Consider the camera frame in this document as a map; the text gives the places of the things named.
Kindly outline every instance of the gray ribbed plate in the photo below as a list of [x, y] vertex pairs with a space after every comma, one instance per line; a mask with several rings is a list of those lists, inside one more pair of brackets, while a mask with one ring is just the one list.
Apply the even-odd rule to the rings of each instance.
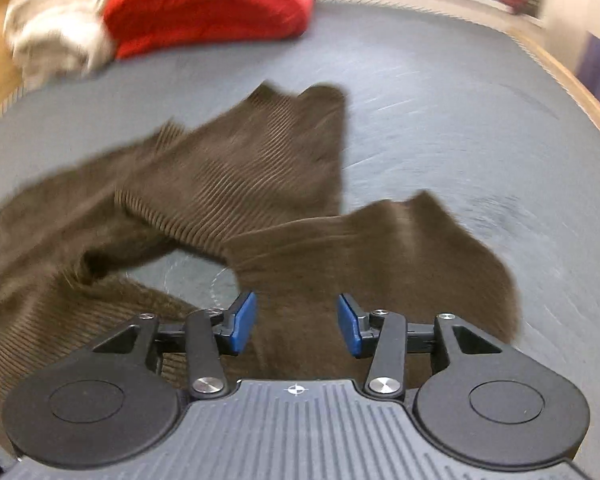
[[141, 456], [66, 471], [26, 458], [4, 480], [570, 480], [568, 463], [493, 472], [444, 455], [396, 402], [360, 396], [350, 381], [243, 381], [225, 399], [193, 403]]

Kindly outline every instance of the silver pivot bolt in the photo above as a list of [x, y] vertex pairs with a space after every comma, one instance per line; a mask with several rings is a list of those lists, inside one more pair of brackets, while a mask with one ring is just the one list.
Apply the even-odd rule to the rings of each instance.
[[376, 377], [369, 381], [369, 389], [376, 394], [394, 394], [402, 385], [391, 377]]
[[192, 386], [199, 394], [216, 394], [224, 388], [224, 383], [217, 377], [200, 377]]

